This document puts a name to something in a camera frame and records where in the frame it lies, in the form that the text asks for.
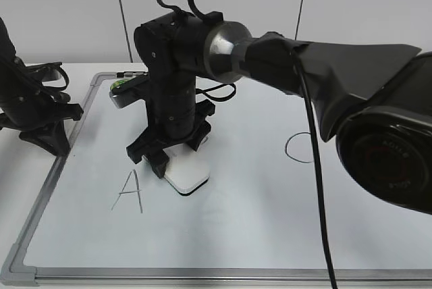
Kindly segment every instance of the whiteboard aluminum frame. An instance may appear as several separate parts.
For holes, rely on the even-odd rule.
[[[139,74],[123,73],[125,78]],[[69,137],[71,147],[81,131],[102,81],[116,78],[120,78],[117,72],[101,72],[92,79],[83,102],[84,115],[75,124]],[[67,268],[24,265],[28,245],[57,185],[66,159],[67,157],[57,157],[54,161],[27,220],[9,251],[0,273],[0,280],[5,285],[329,285],[326,269]],[[432,286],[432,269],[337,269],[335,273],[340,286]]]

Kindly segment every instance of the whiteboard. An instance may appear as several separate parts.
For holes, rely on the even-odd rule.
[[[302,99],[241,79],[238,94],[217,104],[198,150],[211,177],[184,197],[126,155],[146,127],[145,107],[116,109],[112,82],[103,81],[94,98],[25,265],[325,269],[313,165],[284,153],[287,139],[307,130]],[[368,194],[344,171],[334,142],[320,145],[335,268],[432,269],[432,217]],[[310,141],[296,139],[290,152],[310,159]],[[142,213],[136,192],[111,210],[132,169]],[[136,190],[134,181],[126,190]]]

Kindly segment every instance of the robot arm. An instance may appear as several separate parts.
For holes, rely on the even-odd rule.
[[[134,162],[146,156],[153,167],[162,167],[161,177],[167,158],[159,155],[152,163],[156,151],[200,139],[195,132],[213,112],[193,114],[195,76],[224,84],[244,76],[302,97],[296,60],[304,70],[321,138],[336,135],[350,175],[385,201],[432,213],[432,55],[417,55],[420,49],[410,45],[293,41],[276,32],[253,38],[244,25],[225,21],[220,12],[202,14],[194,0],[188,0],[193,14],[157,1],[173,11],[135,30],[152,90],[135,98],[146,100],[152,128],[164,138],[157,147],[137,139],[128,147]],[[133,83],[114,90],[117,102]]]
[[[31,142],[53,155],[67,155],[70,149],[65,134],[65,119],[79,120],[82,108],[68,104],[70,97],[62,92],[69,79],[61,63],[25,66],[16,57],[0,18],[0,129],[21,131],[20,138]],[[64,87],[44,86],[42,82],[65,78]]]

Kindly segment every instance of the white plastic base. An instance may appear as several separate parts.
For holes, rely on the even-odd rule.
[[[188,145],[179,144],[165,152],[169,163],[164,177],[181,195],[191,194],[209,179],[209,164]]]

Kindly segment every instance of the white wall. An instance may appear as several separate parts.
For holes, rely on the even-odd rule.
[[[298,38],[432,51],[432,0],[304,0]]]
[[[186,7],[186,0],[167,0]],[[294,37],[300,0],[196,0],[255,36]],[[155,0],[123,0],[134,61],[133,31],[166,11]],[[0,0],[0,16],[26,62],[127,62],[118,0]],[[432,50],[430,0],[304,0],[298,38],[333,43],[410,43]]]
[[[27,63],[128,61],[118,0],[0,0]]]

